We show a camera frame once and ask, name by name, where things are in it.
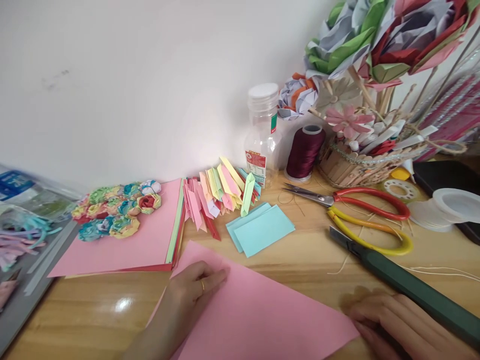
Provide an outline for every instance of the plastic bottle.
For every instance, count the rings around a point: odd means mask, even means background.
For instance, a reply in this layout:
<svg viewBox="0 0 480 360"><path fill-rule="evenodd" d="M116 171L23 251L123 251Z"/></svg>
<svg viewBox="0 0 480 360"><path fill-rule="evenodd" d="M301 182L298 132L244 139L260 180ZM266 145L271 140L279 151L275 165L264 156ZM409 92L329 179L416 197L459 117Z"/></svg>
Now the plastic bottle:
<svg viewBox="0 0 480 360"><path fill-rule="evenodd" d="M245 139L247 168L262 188L270 188L279 174L277 104L279 87L264 83L248 91L251 130Z"/></svg>
<svg viewBox="0 0 480 360"><path fill-rule="evenodd" d="M19 206L52 222L70 217L75 204L44 189L30 176L0 165L0 204Z"/></svg>

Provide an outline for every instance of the hand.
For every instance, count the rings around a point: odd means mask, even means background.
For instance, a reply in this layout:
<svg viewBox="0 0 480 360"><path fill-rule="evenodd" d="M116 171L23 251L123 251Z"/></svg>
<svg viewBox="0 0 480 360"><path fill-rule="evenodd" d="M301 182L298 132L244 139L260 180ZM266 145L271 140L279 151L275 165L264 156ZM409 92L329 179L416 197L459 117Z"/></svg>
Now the hand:
<svg viewBox="0 0 480 360"><path fill-rule="evenodd" d="M173 277L150 324L123 358L169 360L226 278L226 270L214 272L205 261L193 263Z"/></svg>
<svg viewBox="0 0 480 360"><path fill-rule="evenodd" d="M351 308L350 317L382 360L401 360L401 357L375 330L378 326L389 333L412 360L480 359L405 295L369 296Z"/></svg>

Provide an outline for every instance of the green utility knife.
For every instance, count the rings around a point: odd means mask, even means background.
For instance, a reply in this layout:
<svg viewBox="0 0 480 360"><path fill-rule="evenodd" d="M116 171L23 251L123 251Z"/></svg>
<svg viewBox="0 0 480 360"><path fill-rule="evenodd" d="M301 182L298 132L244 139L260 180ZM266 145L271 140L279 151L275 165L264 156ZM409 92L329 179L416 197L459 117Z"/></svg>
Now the green utility knife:
<svg viewBox="0 0 480 360"><path fill-rule="evenodd" d="M330 236L360 259L377 278L418 304L439 324L480 351L480 319L381 253L366 248L330 226Z"/></svg>

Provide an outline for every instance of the yellow scissors handle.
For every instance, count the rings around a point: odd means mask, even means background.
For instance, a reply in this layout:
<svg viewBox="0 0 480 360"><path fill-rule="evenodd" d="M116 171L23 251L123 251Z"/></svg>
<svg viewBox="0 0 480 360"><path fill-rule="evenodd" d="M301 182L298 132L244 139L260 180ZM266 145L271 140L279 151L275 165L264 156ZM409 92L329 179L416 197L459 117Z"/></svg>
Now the yellow scissors handle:
<svg viewBox="0 0 480 360"><path fill-rule="evenodd" d="M360 245L363 245L366 248L378 251L379 253L383 255L388 255L388 256L399 256L399 255L405 255L408 254L409 252L412 251L414 248L414 245L412 243L412 240L410 237L405 234L404 232L400 230L393 230L391 227L382 225L376 222L370 222L370 221L365 221L365 220L360 220L357 218L354 218L350 215L347 215L343 212L341 212L339 209L337 209L335 206L330 206L326 212L328 216L331 217L333 222L338 226L338 228L343 231L345 235L347 235L350 239L356 241ZM372 229L377 229L381 230L386 233L393 234L395 236L400 235L402 242L401 246L398 248L394 249L385 249L382 247L377 247L375 245L372 245L365 240L361 239L357 235L355 235L344 223L342 220L345 220L349 223L355 224L355 225L360 225L360 226L365 226L367 228L372 228Z"/></svg>

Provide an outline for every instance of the clothespin basket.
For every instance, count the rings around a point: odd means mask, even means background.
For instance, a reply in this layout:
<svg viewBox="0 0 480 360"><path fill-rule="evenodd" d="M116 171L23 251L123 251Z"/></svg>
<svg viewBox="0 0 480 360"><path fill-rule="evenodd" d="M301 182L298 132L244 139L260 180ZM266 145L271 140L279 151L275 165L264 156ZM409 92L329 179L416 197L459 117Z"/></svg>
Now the clothespin basket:
<svg viewBox="0 0 480 360"><path fill-rule="evenodd" d="M318 170L335 188L371 186L386 180L408 159L417 157L427 144L419 144L376 156L351 152L348 145L333 137L320 151Z"/></svg>

